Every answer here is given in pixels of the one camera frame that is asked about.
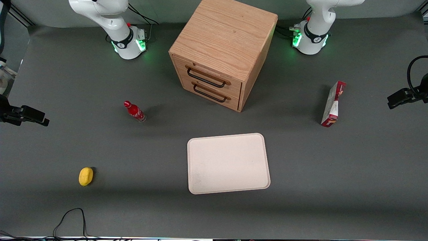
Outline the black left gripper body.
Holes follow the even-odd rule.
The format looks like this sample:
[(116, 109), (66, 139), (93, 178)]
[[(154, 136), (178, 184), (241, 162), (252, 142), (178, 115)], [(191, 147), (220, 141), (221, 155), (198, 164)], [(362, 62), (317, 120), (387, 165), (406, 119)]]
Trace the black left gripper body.
[(425, 74), (421, 79), (419, 86), (414, 88), (414, 101), (423, 101), (423, 103), (428, 103), (428, 74)]

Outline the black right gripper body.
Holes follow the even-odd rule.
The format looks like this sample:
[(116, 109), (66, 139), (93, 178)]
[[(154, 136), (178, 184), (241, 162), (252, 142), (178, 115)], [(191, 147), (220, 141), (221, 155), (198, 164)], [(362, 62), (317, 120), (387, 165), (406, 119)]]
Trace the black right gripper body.
[(0, 95), (0, 122), (20, 126), (22, 124), (21, 116), (15, 112), (15, 109), (9, 104), (7, 97)]

